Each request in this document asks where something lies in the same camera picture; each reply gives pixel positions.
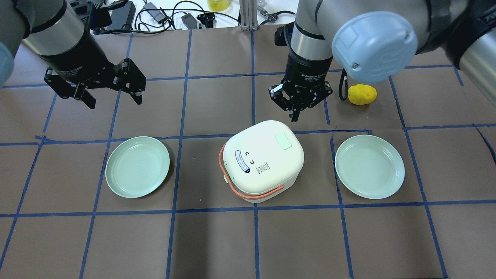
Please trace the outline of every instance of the plate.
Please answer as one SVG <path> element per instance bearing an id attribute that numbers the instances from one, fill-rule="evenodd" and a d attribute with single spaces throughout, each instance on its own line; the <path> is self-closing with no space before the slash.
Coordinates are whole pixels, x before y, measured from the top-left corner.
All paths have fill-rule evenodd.
<path id="1" fill-rule="evenodd" d="M 170 157 L 163 143 L 151 137 L 136 137 L 121 143 L 105 167 L 110 189 L 124 198 L 150 194 L 169 172 Z"/>
<path id="2" fill-rule="evenodd" d="M 370 135 L 354 136 L 336 152 L 336 173 L 346 188 L 368 199 L 387 198 L 400 189 L 405 165 L 387 141 Z"/>

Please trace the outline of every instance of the power adapter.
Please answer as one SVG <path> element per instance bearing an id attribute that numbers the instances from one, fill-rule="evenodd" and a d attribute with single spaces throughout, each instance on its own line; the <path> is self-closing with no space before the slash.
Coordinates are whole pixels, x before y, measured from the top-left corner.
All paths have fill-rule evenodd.
<path id="1" fill-rule="evenodd" d="M 157 9 L 157 7 L 152 4 L 152 2 L 148 2 L 143 8 L 157 21 L 159 24 L 164 23 L 166 21 L 165 15 Z"/>
<path id="2" fill-rule="evenodd" d="M 188 29 L 198 28 L 198 21 L 196 21 L 196 19 L 191 13 L 183 15 L 181 19 L 183 20 L 183 23 L 186 25 Z"/>
<path id="3" fill-rule="evenodd" d="M 131 1 L 127 2 L 124 7 L 113 10 L 112 15 L 110 16 L 112 23 L 107 27 L 107 30 L 130 30 L 135 12 L 136 7 L 134 7 L 134 4 Z"/>

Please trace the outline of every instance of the label sticker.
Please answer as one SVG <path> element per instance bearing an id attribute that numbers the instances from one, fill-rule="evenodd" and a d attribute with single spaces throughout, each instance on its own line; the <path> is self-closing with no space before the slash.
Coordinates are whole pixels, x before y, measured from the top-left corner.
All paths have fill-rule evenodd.
<path id="1" fill-rule="evenodd" d="M 235 154 L 236 154 L 236 161 L 238 161 L 238 165 L 240 166 L 240 168 L 245 173 L 249 173 L 250 169 L 248 168 L 248 166 L 246 165 L 245 161 L 243 160 L 243 156 L 241 155 L 241 151 L 236 150 Z"/>
<path id="2" fill-rule="evenodd" d="M 267 162 L 265 162 L 265 164 L 256 168 L 256 171 L 258 172 L 258 174 L 261 174 L 262 172 L 268 171 L 268 170 L 270 170 L 270 167 L 269 167 L 269 164 L 267 164 Z"/>
<path id="3" fill-rule="evenodd" d="M 82 68 L 83 68 L 82 66 L 79 66 L 75 69 L 60 70 L 59 73 L 64 76 L 77 76 L 79 74 L 79 70 L 81 70 Z"/>
<path id="4" fill-rule="evenodd" d="M 308 75 L 308 74 L 302 73 L 301 76 L 304 78 L 304 80 L 306 80 L 308 82 L 315 82 L 315 81 L 318 81 L 319 79 L 321 79 L 326 74 L 327 73 L 321 73 L 318 75 Z"/>

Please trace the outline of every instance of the black cable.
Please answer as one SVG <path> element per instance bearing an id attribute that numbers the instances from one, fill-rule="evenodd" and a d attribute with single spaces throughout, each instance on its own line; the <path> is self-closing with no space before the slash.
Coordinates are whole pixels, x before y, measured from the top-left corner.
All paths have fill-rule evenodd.
<path id="1" fill-rule="evenodd" d="M 201 8 L 201 10 L 199 9 L 177 9 L 177 5 L 182 3 L 182 2 L 191 2 L 195 5 L 197 5 L 198 7 Z M 162 25 L 160 26 L 155 26 L 155 25 L 152 25 L 152 24 L 149 24 L 149 23 L 146 23 L 146 22 L 143 22 L 142 19 L 141 19 L 141 13 L 145 12 L 145 11 L 149 11 L 149 10 L 159 10 L 161 11 L 162 13 L 165 14 L 165 11 L 173 11 L 173 14 L 172 16 L 167 16 L 165 14 L 165 17 L 166 17 L 166 21 L 164 21 L 162 23 Z M 200 5 L 198 5 L 197 3 L 194 3 L 192 1 L 188 1 L 188 0 L 184 0 L 184 1 L 180 1 L 176 4 L 175 8 L 172 8 L 172 9 L 163 9 L 163 8 L 157 8 L 157 9 L 145 9 L 145 8 L 142 8 L 138 14 L 136 14 L 136 17 L 134 19 L 134 29 L 135 30 L 126 30 L 126 29 L 113 29 L 113 30 L 105 30 L 104 32 L 101 32 L 99 34 L 123 34 L 123 33 L 139 33 L 139 34 L 158 34 L 158 33 L 162 33 L 166 30 L 169 30 L 170 28 L 173 28 L 174 30 L 176 30 L 176 27 L 175 27 L 175 23 L 174 23 L 174 15 L 176 13 L 184 13 L 184 14 L 187 14 L 186 12 L 184 11 L 200 11 L 200 12 L 203 12 L 203 13 L 206 13 L 206 12 L 212 12 L 214 14 L 220 14 L 220 15 L 223 15 L 223 16 L 226 16 L 232 20 L 235 20 L 238 24 L 238 20 L 235 19 L 234 17 L 228 15 L 228 14 L 225 14 L 225 13 L 221 13 L 221 12 L 215 12 L 215 11 L 205 11 Z M 141 25 L 144 25 L 148 30 L 147 31 L 143 31 L 140 29 L 140 26 Z M 154 28 L 164 28 L 162 30 L 158 30 L 158 31 L 150 31 L 150 29 L 148 27 L 154 27 Z"/>
<path id="2" fill-rule="evenodd" d="M 290 10 L 280 10 L 278 12 L 275 12 L 275 13 L 271 13 L 272 15 L 280 15 L 282 13 L 288 13 L 288 14 L 296 14 L 295 12 L 292 12 Z"/>
<path id="3" fill-rule="evenodd" d="M 134 23 L 135 23 L 135 29 L 137 29 L 136 27 L 136 21 L 138 19 L 138 17 L 141 15 L 141 13 L 145 12 L 145 11 L 149 11 L 149 10 L 159 10 L 159 11 L 170 11 L 170 10 L 173 10 L 173 9 L 162 9 L 162 8 L 158 8 L 158 9 L 141 9 L 137 14 L 136 14 L 136 18 L 134 19 Z M 216 12 L 216 11 L 205 11 L 205 10 L 199 10 L 199 9 L 175 9 L 176 11 L 201 11 L 201 12 L 212 12 L 212 13 L 215 13 L 215 14 L 220 14 L 220 15 L 223 15 L 223 16 L 226 16 L 232 20 L 235 20 L 236 22 L 238 22 L 237 19 L 235 19 L 234 17 L 228 15 L 228 14 L 225 14 L 225 13 L 221 13 L 221 12 Z"/>
<path id="4" fill-rule="evenodd" d="M 121 29 L 124 29 L 124 27 L 125 27 L 126 25 L 129 25 L 129 28 L 130 28 L 130 29 L 132 29 L 132 26 L 131 26 L 131 24 L 129 24 L 129 23 L 124 23 L 124 24 L 121 26 Z"/>
<path id="5" fill-rule="evenodd" d="M 280 11 L 278 11 L 278 12 L 271 13 L 270 15 L 272 15 L 272 16 L 277 16 L 277 15 L 280 15 L 280 14 L 283 14 L 283 13 L 295 14 L 294 12 L 292 12 L 292 11 L 290 11 L 290 10 L 280 10 Z M 268 19 L 266 19 L 266 20 L 262 21 L 259 25 L 264 25 L 264 24 L 266 24 L 266 23 L 268 23 L 268 22 L 269 22 L 269 20 L 268 20 Z"/>
<path id="6" fill-rule="evenodd" d="M 343 96 L 343 81 L 345 83 L 345 92 Z M 341 101 L 344 101 L 348 98 L 348 73 L 345 69 L 341 71 L 341 78 L 339 79 L 339 90 L 338 90 L 339 98 Z"/>

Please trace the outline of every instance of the yellow container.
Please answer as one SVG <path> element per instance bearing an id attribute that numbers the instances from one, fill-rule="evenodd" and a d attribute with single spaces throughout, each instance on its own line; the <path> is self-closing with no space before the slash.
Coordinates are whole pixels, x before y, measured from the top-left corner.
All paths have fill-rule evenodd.
<path id="1" fill-rule="evenodd" d="M 229 0 L 207 0 L 207 3 L 212 11 L 223 11 L 229 7 Z"/>

